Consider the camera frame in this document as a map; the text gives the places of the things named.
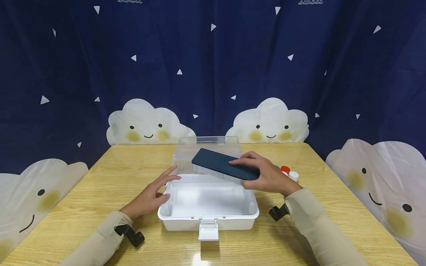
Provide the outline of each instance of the yellow cheek blush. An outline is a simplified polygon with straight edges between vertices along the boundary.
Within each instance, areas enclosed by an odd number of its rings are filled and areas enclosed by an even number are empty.
[[[364,179],[361,177],[359,171],[350,170],[346,176],[348,178],[349,187],[356,191],[360,191],[364,188]]]
[[[253,142],[259,142],[260,140],[262,140],[263,135],[262,132],[260,132],[260,130],[252,130],[249,134],[248,134],[248,139],[253,141]]]
[[[290,131],[283,131],[278,135],[280,141],[289,141],[293,137],[293,134]]]
[[[40,197],[41,197],[41,201],[37,206],[37,210],[39,212],[50,211],[60,201],[60,194],[59,194],[58,190],[50,191],[50,192],[48,192],[48,193],[46,193],[46,194],[44,194],[43,196],[40,196]]]
[[[161,142],[167,142],[170,140],[170,133],[167,130],[160,129],[157,130],[155,134]]]
[[[389,208],[385,213],[386,222],[392,233],[404,240],[413,236],[414,230],[408,217],[397,208]]]
[[[141,141],[141,136],[139,133],[135,130],[129,130],[126,133],[126,138],[132,142],[138,142]]]
[[[13,250],[13,242],[10,239],[0,240],[0,262],[6,259]]]

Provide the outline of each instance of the small container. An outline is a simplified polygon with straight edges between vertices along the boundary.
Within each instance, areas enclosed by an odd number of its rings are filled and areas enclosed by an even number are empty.
[[[170,199],[158,209],[158,217],[169,231],[198,230],[199,241],[218,241],[219,230],[249,230],[259,216],[252,190],[240,180],[222,174],[203,173],[191,160],[200,148],[239,158],[238,137],[182,137],[173,155],[181,176],[166,184]]]

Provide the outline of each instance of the box handle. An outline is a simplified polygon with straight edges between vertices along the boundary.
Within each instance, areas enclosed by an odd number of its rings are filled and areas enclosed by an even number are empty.
[[[219,229],[217,219],[200,220],[200,232],[198,234],[199,241],[219,241]]]

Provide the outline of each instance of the wrist strap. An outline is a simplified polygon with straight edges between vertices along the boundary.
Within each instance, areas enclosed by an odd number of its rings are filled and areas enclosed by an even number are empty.
[[[114,227],[114,231],[120,236],[126,236],[135,248],[145,241],[144,235],[141,232],[135,233],[133,228],[128,224],[116,226]]]

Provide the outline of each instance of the cloud eye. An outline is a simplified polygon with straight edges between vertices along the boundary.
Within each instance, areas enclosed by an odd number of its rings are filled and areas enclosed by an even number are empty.
[[[404,211],[406,212],[411,212],[413,210],[413,208],[409,205],[409,204],[404,204],[402,205],[402,208],[404,209]]]

